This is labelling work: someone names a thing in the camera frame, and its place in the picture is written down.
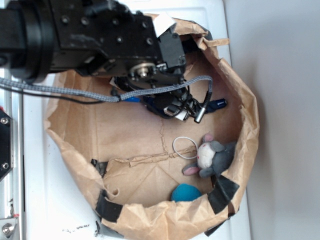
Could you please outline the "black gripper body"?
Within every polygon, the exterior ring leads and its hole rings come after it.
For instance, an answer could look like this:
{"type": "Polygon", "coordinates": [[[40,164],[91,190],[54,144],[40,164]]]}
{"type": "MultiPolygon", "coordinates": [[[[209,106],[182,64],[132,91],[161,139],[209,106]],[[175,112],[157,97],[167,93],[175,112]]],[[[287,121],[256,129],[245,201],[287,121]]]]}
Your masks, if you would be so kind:
{"type": "MultiPolygon", "coordinates": [[[[183,44],[172,28],[158,37],[163,63],[154,66],[141,63],[130,70],[129,76],[113,77],[110,83],[123,91],[156,89],[185,83],[186,57],[183,44]]],[[[181,121],[193,117],[199,123],[204,107],[190,93],[189,87],[181,87],[163,93],[144,93],[141,99],[149,111],[164,118],[181,121]]]]}

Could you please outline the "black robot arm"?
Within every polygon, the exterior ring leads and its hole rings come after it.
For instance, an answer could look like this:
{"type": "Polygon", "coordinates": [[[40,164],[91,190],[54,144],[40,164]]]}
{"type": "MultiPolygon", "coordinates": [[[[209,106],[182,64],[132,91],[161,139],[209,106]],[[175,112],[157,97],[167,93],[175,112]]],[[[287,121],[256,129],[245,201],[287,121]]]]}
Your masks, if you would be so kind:
{"type": "Polygon", "coordinates": [[[122,93],[86,97],[122,102],[144,96],[154,113],[200,122],[208,101],[190,94],[175,26],[116,0],[11,0],[0,11],[0,66],[26,89],[68,70],[110,76],[122,93]]]}

